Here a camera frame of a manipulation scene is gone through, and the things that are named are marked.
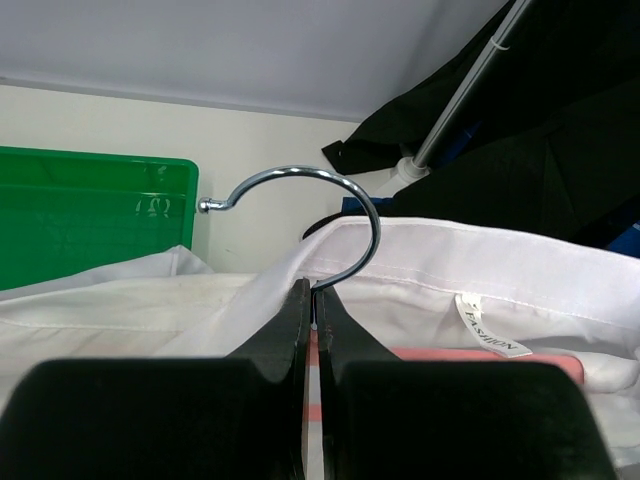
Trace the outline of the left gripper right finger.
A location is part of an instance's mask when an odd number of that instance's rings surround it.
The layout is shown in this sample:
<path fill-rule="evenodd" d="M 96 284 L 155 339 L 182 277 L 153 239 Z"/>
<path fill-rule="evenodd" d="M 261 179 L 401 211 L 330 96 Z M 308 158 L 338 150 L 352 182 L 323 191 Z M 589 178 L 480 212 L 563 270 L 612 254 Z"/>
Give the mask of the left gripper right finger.
<path fill-rule="evenodd" d="M 540 362 L 413 361 L 317 294 L 328 479 L 612 479 L 577 384 Z"/>

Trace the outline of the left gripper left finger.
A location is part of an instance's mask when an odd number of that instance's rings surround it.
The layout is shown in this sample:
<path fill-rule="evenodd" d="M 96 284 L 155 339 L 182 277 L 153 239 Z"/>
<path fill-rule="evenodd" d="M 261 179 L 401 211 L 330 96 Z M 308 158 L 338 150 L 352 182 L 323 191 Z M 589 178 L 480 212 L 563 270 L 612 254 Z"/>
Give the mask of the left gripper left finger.
<path fill-rule="evenodd" d="M 221 358 L 52 360 L 1 417 L 5 479 L 301 479 L 311 289 Z"/>

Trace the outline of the pink hanger with metal hook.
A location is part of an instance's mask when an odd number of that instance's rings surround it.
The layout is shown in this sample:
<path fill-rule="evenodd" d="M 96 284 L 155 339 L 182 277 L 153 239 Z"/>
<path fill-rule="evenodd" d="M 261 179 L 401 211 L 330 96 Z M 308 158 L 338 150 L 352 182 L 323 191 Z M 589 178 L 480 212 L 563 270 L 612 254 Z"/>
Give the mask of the pink hanger with metal hook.
<path fill-rule="evenodd" d="M 364 268 L 371 260 L 380 240 L 380 220 L 375 207 L 365 192 L 355 181 L 326 169 L 310 166 L 275 167 L 254 174 L 235 187 L 225 199 L 202 197 L 198 200 L 197 210 L 201 214 L 215 214 L 228 212 L 236 207 L 241 198 L 267 182 L 287 180 L 291 186 L 295 177 L 303 179 L 303 189 L 288 203 L 282 204 L 271 214 L 260 213 L 251 221 L 251 231 L 265 234 L 278 230 L 284 226 L 284 217 L 291 213 L 297 215 L 314 202 L 320 204 L 323 213 L 338 207 L 344 198 L 350 198 L 358 203 L 364 215 L 365 238 L 356 243 L 356 254 L 336 274 L 326 275 L 320 279 L 323 285 L 336 283 L 355 274 Z M 235 297 L 220 317 L 216 330 L 203 337 L 210 342 L 205 347 L 205 353 L 229 353 L 238 347 L 242 341 L 257 332 L 260 327 L 276 313 L 276 309 L 284 302 L 285 294 L 289 292 L 294 282 L 303 281 L 306 289 L 313 287 L 313 282 L 307 275 L 302 274 L 295 264 L 282 261 L 259 274 L 249 285 L 248 297 Z"/>

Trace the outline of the white shirt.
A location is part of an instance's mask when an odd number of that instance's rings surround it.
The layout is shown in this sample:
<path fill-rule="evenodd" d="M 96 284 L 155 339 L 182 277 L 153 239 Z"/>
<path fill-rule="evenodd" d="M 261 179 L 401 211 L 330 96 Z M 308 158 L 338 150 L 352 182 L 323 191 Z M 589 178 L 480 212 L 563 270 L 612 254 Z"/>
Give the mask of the white shirt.
<path fill-rule="evenodd" d="M 68 357 L 222 356 L 279 309 L 301 277 L 352 264 L 363 219 L 334 221 L 258 274 L 217 274 L 183 247 L 1 295 L 1 396 L 34 365 Z M 639 475 L 639 263 L 516 231 L 386 219 L 375 257 L 338 294 L 384 346 L 478 348 L 463 322 L 577 360 L 583 388 L 622 479 Z"/>

